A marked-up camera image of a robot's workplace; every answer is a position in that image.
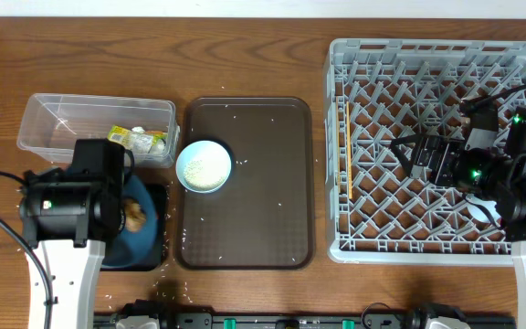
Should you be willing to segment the light blue plastic cup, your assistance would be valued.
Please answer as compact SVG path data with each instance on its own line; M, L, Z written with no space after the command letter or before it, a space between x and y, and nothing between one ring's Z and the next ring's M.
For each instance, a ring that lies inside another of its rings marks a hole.
M496 210L497 203L490 200L482 200L474 195L464 196L469 214L478 222L500 226L500 215Z

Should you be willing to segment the white paper napkin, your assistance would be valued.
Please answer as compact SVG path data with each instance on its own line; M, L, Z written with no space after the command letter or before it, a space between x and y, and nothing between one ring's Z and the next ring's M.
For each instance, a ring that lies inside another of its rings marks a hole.
M131 129L131 149L139 154L158 154L163 151L165 145L166 132L147 131L141 126Z

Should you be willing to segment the yellow snack wrapper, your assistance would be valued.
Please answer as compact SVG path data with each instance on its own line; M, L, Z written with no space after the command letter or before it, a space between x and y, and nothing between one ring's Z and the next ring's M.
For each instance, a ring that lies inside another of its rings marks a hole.
M132 135L132 128L127 129L117 125L113 125L108 133L108 139L112 142L118 143L128 150L132 150L130 136Z

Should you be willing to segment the brown food scrap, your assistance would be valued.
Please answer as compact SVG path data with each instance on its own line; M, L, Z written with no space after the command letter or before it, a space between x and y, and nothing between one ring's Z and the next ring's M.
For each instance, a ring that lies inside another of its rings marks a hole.
M139 232L147 221L141 205L132 198L125 198L122 205L125 214L125 228L131 233Z

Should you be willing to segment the dark blue plate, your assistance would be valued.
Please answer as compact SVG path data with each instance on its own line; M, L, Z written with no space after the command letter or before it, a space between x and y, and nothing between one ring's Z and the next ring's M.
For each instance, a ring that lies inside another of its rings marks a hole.
M153 199L142 180L133 175L123 188L123 197L133 199L141 206L146 217L145 223L137 232L124 228L107 244L102 268L124 269L137 266L152 251L157 237L158 217Z

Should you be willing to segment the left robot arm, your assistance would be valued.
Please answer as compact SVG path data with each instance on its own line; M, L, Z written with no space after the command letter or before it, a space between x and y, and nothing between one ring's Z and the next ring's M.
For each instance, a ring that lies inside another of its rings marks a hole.
M31 328L91 328L106 245L125 224L126 150L107 139L75 143L68 169L26 172L19 205L27 244Z

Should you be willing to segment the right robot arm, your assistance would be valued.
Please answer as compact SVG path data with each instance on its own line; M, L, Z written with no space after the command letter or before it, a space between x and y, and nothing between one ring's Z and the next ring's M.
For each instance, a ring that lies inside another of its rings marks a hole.
M413 134L391 141L390 149L405 173L417 178L430 171L435 186L454 187L495 209L481 212L502 230L511 244L518 293L517 325L526 328L526 106L511 117L507 142L501 153L492 147L498 135L498 109L494 105L462 105L469 120L466 140Z

